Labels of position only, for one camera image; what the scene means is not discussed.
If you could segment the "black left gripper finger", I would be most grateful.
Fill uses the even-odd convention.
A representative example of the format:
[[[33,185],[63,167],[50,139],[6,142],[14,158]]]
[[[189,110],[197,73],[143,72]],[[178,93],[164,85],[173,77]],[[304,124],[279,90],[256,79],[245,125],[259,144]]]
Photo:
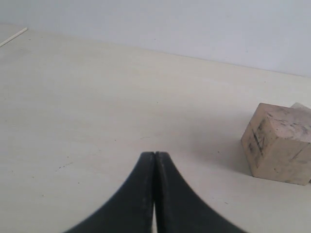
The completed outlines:
[[[118,191],[69,233],[150,233],[155,153],[143,152]]]

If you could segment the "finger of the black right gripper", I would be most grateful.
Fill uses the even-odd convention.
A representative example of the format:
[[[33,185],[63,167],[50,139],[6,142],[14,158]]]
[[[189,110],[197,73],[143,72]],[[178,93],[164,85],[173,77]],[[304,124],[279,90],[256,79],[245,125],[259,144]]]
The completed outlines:
[[[242,233],[187,184],[167,152],[155,153],[155,216],[159,233]]]

